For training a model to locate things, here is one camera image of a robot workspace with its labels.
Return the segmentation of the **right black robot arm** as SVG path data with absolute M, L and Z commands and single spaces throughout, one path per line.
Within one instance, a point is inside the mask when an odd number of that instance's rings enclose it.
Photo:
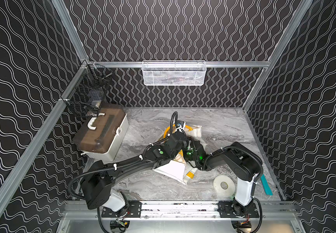
M 263 162 L 258 155 L 238 142 L 207 154 L 199 141 L 189 140 L 183 149 L 183 157 L 186 162 L 194 162 L 195 168 L 201 171 L 227 165 L 237 176 L 232 211 L 239 217 L 249 214 L 256 182 L 263 175 Z

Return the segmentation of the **white tote bag yellow handles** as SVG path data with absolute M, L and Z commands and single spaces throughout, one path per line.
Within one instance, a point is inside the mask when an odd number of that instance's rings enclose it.
M 202 126 L 186 125 L 185 133 L 189 138 L 195 140 L 196 148 L 198 147 L 198 141 L 200 142 L 199 145 L 202 145 L 204 149 L 206 148 L 207 143 L 202 139 Z M 195 153 L 194 145 L 191 143 L 186 149 L 179 151 L 176 157 L 168 164 L 156 168 L 153 171 L 172 178 L 183 185 L 187 185 L 187 183 L 194 178 L 198 170 L 195 165 Z

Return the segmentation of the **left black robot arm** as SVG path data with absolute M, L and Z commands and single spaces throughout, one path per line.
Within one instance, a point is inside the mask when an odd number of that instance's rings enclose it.
M 112 187 L 135 173 L 168 164 L 180 151 L 188 148 L 189 141 L 185 132 L 178 130 L 149 144 L 138 156 L 107 165 L 101 161 L 96 162 L 91 170 L 69 182 L 68 192 L 77 199 L 85 200 L 89 210 L 100 207 L 106 207 L 113 212 L 123 210 L 128 205 L 127 200 Z

